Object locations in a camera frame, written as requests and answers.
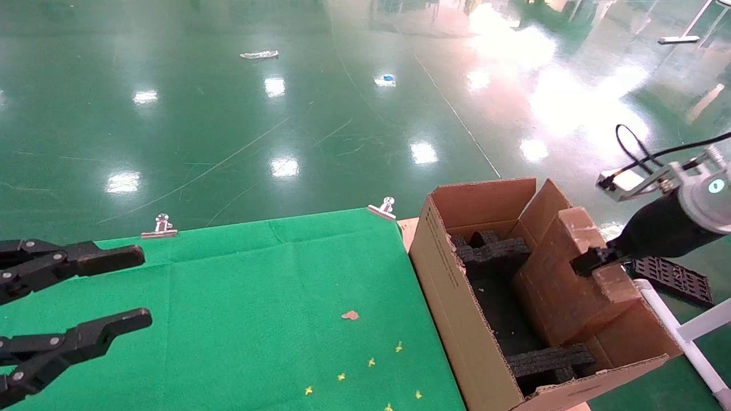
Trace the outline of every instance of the black plastic crate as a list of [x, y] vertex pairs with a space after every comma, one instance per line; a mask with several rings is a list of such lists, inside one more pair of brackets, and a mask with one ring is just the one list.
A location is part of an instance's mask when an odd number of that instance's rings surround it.
[[713, 307], [708, 278], [702, 274], [659, 257], [632, 261], [628, 268], [634, 278], [646, 279], [655, 288], [701, 307]]

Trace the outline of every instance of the cardboard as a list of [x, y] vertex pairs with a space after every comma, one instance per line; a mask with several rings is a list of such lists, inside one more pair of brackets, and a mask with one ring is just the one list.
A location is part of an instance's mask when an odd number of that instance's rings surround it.
[[[552, 181], [535, 192], [535, 178], [438, 187], [426, 198], [409, 250], [470, 411], [566, 410], [681, 352], [624, 273], [584, 279], [568, 271], [571, 258], [603, 239]], [[478, 230], [525, 239], [533, 254], [513, 281], [523, 308], [547, 342], [586, 343], [596, 374], [523, 397], [448, 238]]]

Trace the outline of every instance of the metal binder clip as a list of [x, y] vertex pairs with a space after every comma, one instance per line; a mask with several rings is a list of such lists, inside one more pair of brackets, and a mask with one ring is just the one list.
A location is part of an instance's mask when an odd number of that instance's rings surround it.
[[368, 211], [376, 214], [377, 216], [383, 217], [386, 220], [393, 221], [396, 219], [396, 216], [391, 214], [391, 211], [393, 211], [393, 203], [395, 202], [396, 200], [394, 200], [393, 197], [386, 197], [383, 199], [383, 204], [381, 204], [380, 207], [376, 207], [375, 205], [369, 205]]
[[173, 224], [167, 221], [169, 218], [170, 217], [167, 214], [158, 214], [157, 218], [155, 218], [155, 231], [151, 233], [142, 233], [142, 238], [175, 237], [178, 234], [178, 231], [173, 230]]

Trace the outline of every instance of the green cloth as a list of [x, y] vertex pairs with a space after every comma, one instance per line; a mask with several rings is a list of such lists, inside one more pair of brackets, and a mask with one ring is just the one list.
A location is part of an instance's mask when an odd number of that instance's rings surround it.
[[145, 265], [0, 307], [5, 336], [153, 316], [15, 410], [464, 410], [393, 222], [358, 209], [99, 246], [127, 244]]

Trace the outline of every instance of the green floor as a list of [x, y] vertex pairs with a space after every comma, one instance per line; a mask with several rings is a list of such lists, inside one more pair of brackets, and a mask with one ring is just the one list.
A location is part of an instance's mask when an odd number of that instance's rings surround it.
[[[437, 184], [518, 176], [554, 178], [611, 236], [641, 206], [594, 188], [627, 163], [614, 124], [666, 148], [731, 122], [722, 7], [699, 45], [656, 43], [702, 3], [0, 0], [0, 238], [119, 238], [160, 212], [187, 230], [386, 195], [407, 218]], [[281, 55], [239, 57], [266, 49]], [[717, 301], [730, 252], [681, 261]], [[681, 321], [700, 312], [668, 302]], [[729, 327], [699, 345], [731, 382]], [[591, 405], [717, 407], [684, 358]]]

